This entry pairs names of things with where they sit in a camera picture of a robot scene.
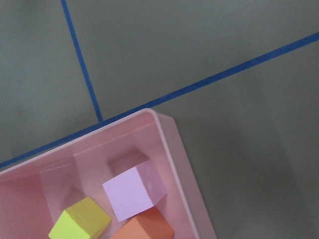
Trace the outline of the light pink foam block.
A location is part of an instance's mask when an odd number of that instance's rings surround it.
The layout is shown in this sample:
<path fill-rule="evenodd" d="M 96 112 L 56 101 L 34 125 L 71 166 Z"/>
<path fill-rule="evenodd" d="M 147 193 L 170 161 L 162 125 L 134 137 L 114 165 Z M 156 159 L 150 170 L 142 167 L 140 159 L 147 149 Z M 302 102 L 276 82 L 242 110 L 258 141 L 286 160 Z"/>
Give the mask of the light pink foam block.
<path fill-rule="evenodd" d="M 166 187 L 152 160 L 144 161 L 103 183 L 118 222 L 154 207 Z"/>

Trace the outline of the yellow foam block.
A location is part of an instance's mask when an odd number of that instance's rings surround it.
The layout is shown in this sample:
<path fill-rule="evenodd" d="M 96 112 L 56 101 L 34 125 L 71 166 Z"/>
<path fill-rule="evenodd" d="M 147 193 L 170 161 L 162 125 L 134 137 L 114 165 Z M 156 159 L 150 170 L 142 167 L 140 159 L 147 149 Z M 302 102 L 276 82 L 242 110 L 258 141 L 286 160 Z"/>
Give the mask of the yellow foam block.
<path fill-rule="evenodd" d="M 112 221 L 90 197 L 65 209 L 51 229 L 50 239 L 98 239 Z"/>

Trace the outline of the orange foam block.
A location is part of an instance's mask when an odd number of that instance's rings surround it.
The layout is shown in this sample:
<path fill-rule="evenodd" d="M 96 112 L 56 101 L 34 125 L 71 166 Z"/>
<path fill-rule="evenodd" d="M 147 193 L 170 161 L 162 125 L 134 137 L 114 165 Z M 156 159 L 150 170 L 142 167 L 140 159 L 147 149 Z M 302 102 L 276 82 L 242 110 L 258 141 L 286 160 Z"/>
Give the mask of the orange foam block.
<path fill-rule="evenodd" d="M 174 229 L 161 212 L 152 207 L 132 217 L 125 223 L 112 239 L 172 239 Z"/>

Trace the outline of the pink plastic bin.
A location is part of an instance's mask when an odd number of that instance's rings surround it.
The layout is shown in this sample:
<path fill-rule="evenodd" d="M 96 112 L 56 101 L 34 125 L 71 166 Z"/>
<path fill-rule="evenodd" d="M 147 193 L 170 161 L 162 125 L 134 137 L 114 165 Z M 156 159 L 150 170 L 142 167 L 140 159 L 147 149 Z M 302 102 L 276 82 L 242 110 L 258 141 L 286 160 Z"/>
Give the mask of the pink plastic bin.
<path fill-rule="evenodd" d="M 177 239 L 214 239 L 216 233 L 173 118 L 151 109 L 104 126 L 0 174 L 0 236 L 45 239 L 62 211 L 91 197 L 121 226 L 103 183 L 151 159 L 167 189 L 157 204 Z"/>

